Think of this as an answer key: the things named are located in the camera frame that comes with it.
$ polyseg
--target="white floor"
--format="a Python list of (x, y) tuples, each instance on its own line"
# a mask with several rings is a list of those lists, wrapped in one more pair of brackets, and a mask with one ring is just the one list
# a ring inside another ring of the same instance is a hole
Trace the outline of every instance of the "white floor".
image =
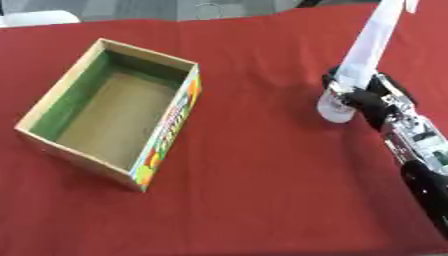
[(6, 13), (69, 11), (82, 20), (153, 18), (212, 19), (266, 15), (294, 8), (302, 0), (2, 0)]

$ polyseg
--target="red table cover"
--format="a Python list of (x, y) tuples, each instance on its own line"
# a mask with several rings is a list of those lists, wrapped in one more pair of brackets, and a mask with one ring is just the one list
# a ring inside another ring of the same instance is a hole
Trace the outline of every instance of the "red table cover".
[[(324, 121), (320, 76), (374, 5), (265, 17), (0, 30), (0, 255), (447, 251), (361, 117)], [(380, 71), (448, 134), (447, 1), (405, 14)], [(29, 147), (14, 124), (99, 37), (200, 63), (204, 92), (145, 194)]]

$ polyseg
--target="cardboard box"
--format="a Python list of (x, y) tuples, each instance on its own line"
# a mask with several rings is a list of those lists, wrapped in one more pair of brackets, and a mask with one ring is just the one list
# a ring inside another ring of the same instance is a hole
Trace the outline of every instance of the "cardboard box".
[(15, 129), (144, 191), (200, 92), (197, 63), (99, 39)]

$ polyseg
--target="robotic hand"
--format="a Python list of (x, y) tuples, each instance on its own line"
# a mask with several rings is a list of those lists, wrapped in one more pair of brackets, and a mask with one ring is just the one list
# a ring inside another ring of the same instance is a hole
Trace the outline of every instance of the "robotic hand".
[(366, 90), (347, 90), (334, 79), (336, 69), (322, 77), (324, 87), (342, 104), (360, 111), (381, 134), (406, 185), (448, 239), (448, 141), (415, 111), (416, 101), (390, 76), (376, 73)]

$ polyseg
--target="table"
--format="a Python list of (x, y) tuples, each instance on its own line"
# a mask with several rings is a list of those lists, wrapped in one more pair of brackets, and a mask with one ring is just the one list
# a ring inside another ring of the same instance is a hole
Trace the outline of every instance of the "table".
[[(330, 124), (315, 110), (320, 75), (373, 7), (0, 30), (0, 254), (447, 252), (364, 120)], [(380, 65), (445, 134), (447, 7), (421, 1)], [(202, 97), (145, 194), (39, 153), (12, 129), (99, 37), (201, 65)]]

